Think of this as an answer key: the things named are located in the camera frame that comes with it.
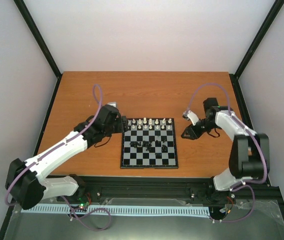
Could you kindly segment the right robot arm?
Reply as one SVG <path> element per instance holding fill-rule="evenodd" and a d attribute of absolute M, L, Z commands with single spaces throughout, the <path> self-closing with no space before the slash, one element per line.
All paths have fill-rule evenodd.
<path fill-rule="evenodd" d="M 245 125 L 230 106 L 221 106 L 215 97 L 203 101 L 205 118 L 188 107 L 182 117 L 190 121 L 181 137 L 197 140 L 204 133 L 221 129 L 232 141 L 228 168 L 213 177 L 216 191 L 228 191 L 247 183 L 263 184 L 270 170 L 269 138 Z"/>

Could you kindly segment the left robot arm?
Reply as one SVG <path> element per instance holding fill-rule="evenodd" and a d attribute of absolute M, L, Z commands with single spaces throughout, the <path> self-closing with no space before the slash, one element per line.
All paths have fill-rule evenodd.
<path fill-rule="evenodd" d="M 27 160 L 13 160 L 8 169 L 5 188 L 16 204 L 28 210 L 40 201 L 55 197 L 68 197 L 81 201 L 86 185 L 76 174 L 50 178 L 50 173 L 75 155 L 95 146 L 105 137 L 125 133 L 129 121 L 110 104 L 99 109 L 86 121 L 79 123 L 61 141 Z"/>

